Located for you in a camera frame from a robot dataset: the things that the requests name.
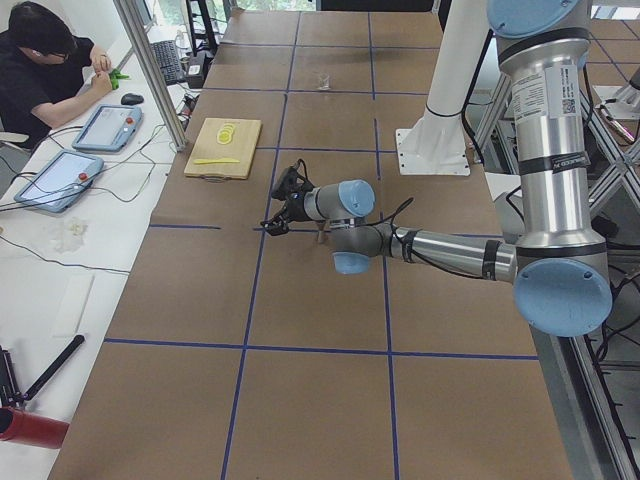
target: label sticker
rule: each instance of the label sticker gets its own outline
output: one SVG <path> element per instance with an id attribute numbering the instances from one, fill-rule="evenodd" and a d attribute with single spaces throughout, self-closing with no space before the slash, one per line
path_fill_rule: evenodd
<path id="1" fill-rule="evenodd" d="M 513 115 L 516 125 L 530 118 L 548 114 L 547 83 L 544 72 L 534 73 L 518 80 L 512 88 Z"/>
<path id="2" fill-rule="evenodd" d="M 549 117 L 580 116 L 580 86 L 575 65 L 560 65 L 545 69 L 549 95 Z"/>

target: keyboard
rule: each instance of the keyboard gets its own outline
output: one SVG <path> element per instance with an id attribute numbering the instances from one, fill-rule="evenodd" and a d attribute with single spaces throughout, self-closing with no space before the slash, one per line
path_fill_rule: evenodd
<path id="1" fill-rule="evenodd" d="M 174 40 L 163 40 L 151 44 L 151 49 L 156 57 L 156 62 L 164 76 L 167 85 L 173 85 L 184 81 L 184 71 L 178 56 L 178 47 Z"/>

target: blue tablet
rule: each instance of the blue tablet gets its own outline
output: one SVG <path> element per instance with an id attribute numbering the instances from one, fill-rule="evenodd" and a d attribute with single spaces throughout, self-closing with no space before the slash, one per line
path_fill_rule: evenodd
<path id="1" fill-rule="evenodd" d="M 99 157 L 62 150 L 35 177 L 29 179 L 29 183 L 13 199 L 59 213 L 93 183 L 103 164 Z"/>
<path id="2" fill-rule="evenodd" d="M 82 152 L 119 152 L 133 137 L 141 121 L 140 107 L 100 105 L 71 146 Z"/>

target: yellow strip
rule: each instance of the yellow strip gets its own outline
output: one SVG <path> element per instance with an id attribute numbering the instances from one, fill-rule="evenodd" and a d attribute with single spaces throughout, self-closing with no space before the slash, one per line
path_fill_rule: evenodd
<path id="1" fill-rule="evenodd" d="M 194 165 L 208 165 L 210 163 L 240 163 L 240 160 L 231 157 L 222 158 L 198 158 L 193 161 Z"/>

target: wooden cutting board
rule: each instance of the wooden cutting board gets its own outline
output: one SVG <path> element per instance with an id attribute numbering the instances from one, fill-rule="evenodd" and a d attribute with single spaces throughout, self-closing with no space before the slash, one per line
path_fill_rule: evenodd
<path id="1" fill-rule="evenodd" d="M 261 128 L 260 120 L 205 119 L 184 174 L 187 177 L 248 178 Z"/>

